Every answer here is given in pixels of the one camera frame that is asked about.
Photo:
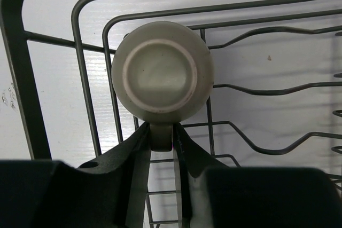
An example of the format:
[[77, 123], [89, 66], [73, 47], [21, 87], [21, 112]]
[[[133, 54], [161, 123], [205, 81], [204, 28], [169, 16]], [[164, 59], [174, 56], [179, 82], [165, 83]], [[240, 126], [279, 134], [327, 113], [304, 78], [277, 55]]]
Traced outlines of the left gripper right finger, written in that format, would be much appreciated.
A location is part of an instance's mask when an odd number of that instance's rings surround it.
[[314, 168], [228, 167], [173, 128], [179, 227], [341, 227], [341, 198]]

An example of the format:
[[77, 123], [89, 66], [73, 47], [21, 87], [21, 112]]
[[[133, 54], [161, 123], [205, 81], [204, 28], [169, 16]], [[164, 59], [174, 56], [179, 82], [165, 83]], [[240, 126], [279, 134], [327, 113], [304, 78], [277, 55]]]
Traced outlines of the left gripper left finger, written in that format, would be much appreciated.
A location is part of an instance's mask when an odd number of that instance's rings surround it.
[[1, 227], [142, 227], [149, 126], [73, 168], [61, 161], [1, 161]]

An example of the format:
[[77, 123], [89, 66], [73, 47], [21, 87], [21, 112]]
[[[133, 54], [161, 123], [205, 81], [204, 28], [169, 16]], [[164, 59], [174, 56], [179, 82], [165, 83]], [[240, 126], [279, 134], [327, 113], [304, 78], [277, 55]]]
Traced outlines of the small grey-green cup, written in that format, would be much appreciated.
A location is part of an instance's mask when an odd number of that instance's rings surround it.
[[119, 101], [149, 124], [151, 149], [168, 152], [173, 125], [206, 104], [214, 84], [214, 63], [206, 43], [193, 30], [155, 21], [123, 39], [111, 74]]

